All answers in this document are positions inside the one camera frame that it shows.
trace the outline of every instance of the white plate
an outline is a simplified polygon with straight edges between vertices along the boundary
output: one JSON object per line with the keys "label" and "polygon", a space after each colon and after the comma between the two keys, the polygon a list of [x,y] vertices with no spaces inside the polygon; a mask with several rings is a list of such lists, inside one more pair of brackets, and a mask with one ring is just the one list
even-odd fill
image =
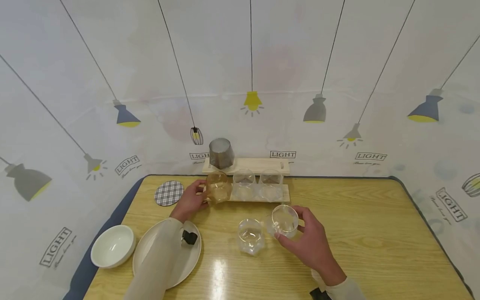
{"label": "white plate", "polygon": [[[133,254],[133,275],[138,272],[142,262],[150,251],[152,247],[153,240],[156,236],[156,233],[163,225],[163,221],[160,221],[153,225],[140,239],[138,242],[137,249]],[[186,221],[183,224],[183,229],[188,232],[194,232],[197,234],[198,238],[195,242],[195,245],[188,245],[186,242],[182,242],[180,253],[177,257],[177,262],[173,266],[173,271],[170,276],[170,282],[168,283],[168,288],[172,288],[185,280],[187,276],[193,271],[195,265],[197,265],[198,259],[200,258],[200,252],[202,250],[202,237],[198,231],[197,226],[190,221]]]}

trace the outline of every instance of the white bowl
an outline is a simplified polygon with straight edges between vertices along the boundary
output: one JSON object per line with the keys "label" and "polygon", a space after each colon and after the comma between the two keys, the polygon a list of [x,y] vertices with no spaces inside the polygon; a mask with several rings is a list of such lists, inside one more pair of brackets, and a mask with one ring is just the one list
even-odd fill
{"label": "white bowl", "polygon": [[90,259],[99,268],[110,269],[124,263],[135,249],[136,238],[130,227],[117,225],[107,229],[93,244]]}

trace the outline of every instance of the gray cup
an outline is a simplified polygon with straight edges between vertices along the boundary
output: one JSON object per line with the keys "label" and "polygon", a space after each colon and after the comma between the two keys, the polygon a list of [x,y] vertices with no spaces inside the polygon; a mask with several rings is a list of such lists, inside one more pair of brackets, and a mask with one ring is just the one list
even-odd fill
{"label": "gray cup", "polygon": [[210,145],[210,164],[218,169],[225,169],[233,165],[232,146],[230,141],[224,138],[214,139]]}

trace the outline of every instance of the lamp cord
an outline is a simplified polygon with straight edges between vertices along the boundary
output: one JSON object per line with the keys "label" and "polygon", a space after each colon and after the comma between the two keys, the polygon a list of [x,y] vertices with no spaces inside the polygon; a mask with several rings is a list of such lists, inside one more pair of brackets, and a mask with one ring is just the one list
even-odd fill
{"label": "lamp cord", "polygon": [[253,46],[252,46],[252,0],[250,0],[250,71],[251,71],[251,80],[252,80],[252,89],[253,92]]}
{"label": "lamp cord", "polygon": [[3,159],[3,157],[0,156],[0,160],[3,161],[4,163],[6,163],[7,165],[11,165],[11,163],[9,163],[8,161],[6,161],[5,159]]}
{"label": "lamp cord", "polygon": [[396,36],[395,42],[393,43],[393,47],[390,50],[390,53],[388,54],[387,60],[385,61],[384,67],[382,68],[382,71],[380,72],[380,76],[378,76],[377,82],[375,82],[375,86],[373,86],[373,90],[370,93],[370,96],[368,97],[367,103],[365,104],[365,107],[363,108],[363,111],[361,112],[359,121],[357,123],[360,123],[361,117],[363,117],[363,113],[367,109],[368,103],[370,102],[370,99],[372,98],[373,93],[375,92],[375,89],[377,88],[377,84],[380,81],[380,78],[382,77],[382,74],[384,73],[385,67],[387,66],[388,60],[390,59],[390,56],[392,55],[393,49],[395,48],[395,45],[398,41],[398,38],[400,37],[400,34],[402,33],[403,27],[405,26],[405,23],[407,22],[408,16],[410,15],[410,12],[412,11],[413,5],[415,4],[416,0],[413,0],[412,5],[410,5],[410,9],[408,10],[407,16],[405,17],[405,20],[403,21],[402,27],[400,27],[400,31],[398,32],[398,35]]}
{"label": "lamp cord", "polygon": [[465,55],[462,57],[462,59],[458,62],[458,64],[455,66],[455,68],[453,69],[453,71],[450,73],[450,75],[448,75],[447,79],[445,79],[445,82],[444,84],[442,84],[442,86],[440,87],[440,89],[443,89],[445,83],[447,83],[447,81],[450,79],[450,77],[452,77],[453,73],[455,73],[456,69],[458,68],[458,66],[462,63],[463,59],[465,58],[465,56],[467,56],[467,54],[470,52],[470,50],[472,50],[473,46],[475,45],[475,43],[479,40],[479,37],[480,35],[477,36],[477,38],[475,39],[475,41],[473,42],[473,44],[470,46],[470,48],[468,48],[468,50],[466,51]]}
{"label": "lamp cord", "polygon": [[336,25],[335,35],[333,37],[332,49],[330,50],[330,56],[328,57],[327,69],[325,70],[324,82],[322,83],[322,91],[320,92],[320,94],[322,94],[324,92],[324,85],[325,85],[325,80],[327,79],[328,66],[330,65],[330,60],[332,58],[333,46],[335,45],[336,34],[338,32],[338,27],[340,26],[340,19],[342,18],[342,13],[343,13],[343,7],[344,6],[345,6],[345,0],[343,0],[342,9],[340,10],[340,16],[338,17],[338,23]]}
{"label": "lamp cord", "polygon": [[180,65],[179,65],[179,61],[177,59],[177,54],[175,53],[175,48],[173,47],[172,36],[170,35],[170,31],[169,31],[168,25],[167,25],[167,20],[165,19],[165,15],[163,14],[163,9],[162,9],[162,5],[160,4],[160,0],[157,0],[157,2],[158,2],[158,6],[160,7],[160,11],[162,12],[163,22],[165,22],[165,27],[167,28],[167,33],[168,33],[168,37],[170,39],[170,44],[172,45],[173,56],[175,57],[175,62],[177,63],[177,68],[179,69],[181,84],[183,85],[183,91],[185,92],[185,97],[187,98],[188,109],[190,111],[190,117],[192,118],[192,123],[193,123],[193,126],[195,127],[195,121],[193,120],[193,114],[192,114],[192,108],[190,108],[190,101],[188,100],[187,89],[185,88],[185,83],[183,82],[183,77],[181,75]]}
{"label": "lamp cord", "polygon": [[112,87],[110,86],[110,84],[108,83],[107,78],[105,77],[105,74],[103,74],[103,71],[102,71],[102,69],[100,68],[100,66],[98,65],[98,62],[96,61],[95,57],[93,56],[92,51],[91,51],[90,48],[88,47],[87,42],[85,42],[85,39],[84,39],[83,35],[80,33],[80,30],[78,29],[77,24],[75,24],[75,22],[73,21],[72,16],[71,16],[70,13],[68,12],[68,10],[67,10],[67,8],[65,7],[65,4],[63,4],[63,1],[62,1],[62,0],[60,0],[60,3],[62,4],[63,9],[65,10],[65,12],[67,13],[68,17],[70,18],[70,21],[72,22],[73,26],[74,26],[75,29],[77,30],[78,35],[80,36],[80,38],[81,38],[82,41],[84,42],[85,47],[87,48],[88,52],[90,53],[90,56],[92,57],[93,61],[95,62],[98,70],[99,70],[100,73],[102,74],[103,79],[105,79],[105,82],[107,83],[108,88],[109,88],[110,91],[112,92],[113,97],[115,98],[116,101],[118,101],[118,100],[117,100],[117,96],[115,96],[115,93],[113,92]]}
{"label": "lamp cord", "polygon": [[43,108],[45,108],[45,110],[52,116],[52,118],[57,122],[57,124],[63,129],[63,131],[65,131],[65,133],[72,139],[72,141],[75,142],[75,144],[77,144],[77,146],[80,148],[80,150],[86,154],[86,152],[83,150],[83,148],[77,143],[77,141],[68,133],[68,131],[65,129],[65,127],[63,127],[63,125],[57,120],[57,118],[52,114],[52,112],[45,106],[45,104],[43,104],[43,102],[40,100],[40,98],[38,98],[38,96],[32,91],[32,89],[27,85],[27,83],[20,77],[20,75],[17,73],[17,71],[15,71],[15,69],[5,60],[5,58],[3,58],[3,56],[0,54],[0,58],[3,60],[3,62],[10,68],[10,70],[15,73],[15,75],[17,75],[18,79],[20,79],[20,81],[26,86],[26,88],[30,91],[30,93],[32,93],[33,97],[35,97],[35,99],[37,99],[38,102],[40,102],[40,104],[43,106]]}

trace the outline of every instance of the wooden table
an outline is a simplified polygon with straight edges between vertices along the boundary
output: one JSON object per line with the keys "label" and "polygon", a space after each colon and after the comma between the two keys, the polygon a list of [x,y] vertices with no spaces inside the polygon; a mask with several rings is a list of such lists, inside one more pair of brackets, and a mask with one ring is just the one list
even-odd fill
{"label": "wooden table", "polygon": [[[149,176],[122,224],[139,240],[174,206],[154,201],[157,187],[202,177]],[[472,299],[399,183],[393,180],[285,178],[292,204],[307,206],[324,224],[332,251],[368,300]],[[310,269],[267,236],[257,257],[239,252],[237,225],[263,218],[277,204],[227,202],[192,220],[202,235],[200,260],[164,299],[305,299],[316,288]],[[85,299],[122,299],[132,280],[132,258],[99,269]]]}

